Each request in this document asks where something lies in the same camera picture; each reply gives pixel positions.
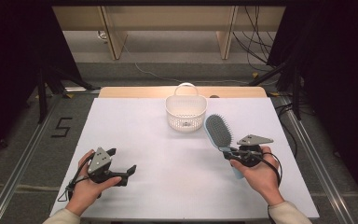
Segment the human hand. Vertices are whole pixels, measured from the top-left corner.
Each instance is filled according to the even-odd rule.
[[[78,166],[89,157],[94,150],[90,150],[87,154],[85,154],[82,159],[80,159]],[[89,169],[89,164],[86,163],[81,169],[79,176],[88,176],[87,170]],[[75,186],[74,194],[72,195],[72,199],[66,205],[66,209],[75,213],[78,216],[81,216],[86,209],[91,206],[95,200],[97,200],[98,196],[106,189],[113,187],[118,182],[120,182],[121,177],[113,177],[110,178],[103,183],[97,184],[93,182],[91,179],[85,179],[78,182]]]
[[[261,147],[261,150],[263,153],[271,153],[269,147]],[[263,159],[278,169],[279,163],[272,155],[264,154]],[[279,192],[277,176],[264,162],[260,162],[254,167],[246,167],[235,160],[230,160],[230,163],[243,174],[252,189],[260,193],[269,205],[284,202],[284,198]]]

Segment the white plastic basket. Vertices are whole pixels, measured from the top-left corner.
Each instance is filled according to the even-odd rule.
[[[197,94],[176,94],[184,86],[193,87]],[[176,87],[174,94],[165,100],[168,123],[176,131],[182,133],[194,132],[202,126],[207,106],[205,97],[199,95],[199,91],[193,84],[182,83]]]

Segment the wrist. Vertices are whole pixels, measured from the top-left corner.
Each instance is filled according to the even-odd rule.
[[[88,207],[82,205],[82,203],[69,201],[69,203],[65,206],[65,208],[80,217]]]
[[[266,200],[269,206],[274,206],[284,202],[284,198],[278,189],[261,192],[261,196]]]

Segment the white table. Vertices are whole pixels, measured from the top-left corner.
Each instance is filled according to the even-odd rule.
[[[233,147],[245,135],[272,138],[280,159],[283,197],[309,218],[319,217],[269,98],[208,99],[206,118],[220,114],[233,132]],[[133,221],[218,221],[267,218],[267,204],[237,179],[203,128],[179,133],[166,120],[165,99],[94,100],[59,196],[77,162],[91,148],[117,148],[110,170],[137,165],[127,187],[103,192],[86,218]],[[51,211],[64,208],[56,202]]]

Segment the sleeve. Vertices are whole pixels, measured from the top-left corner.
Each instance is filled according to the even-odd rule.
[[[268,208],[268,213],[276,224],[310,224],[310,220],[304,216],[294,204],[283,202]]]
[[[80,217],[67,209],[59,210],[54,216],[49,217],[43,224],[79,224]]]

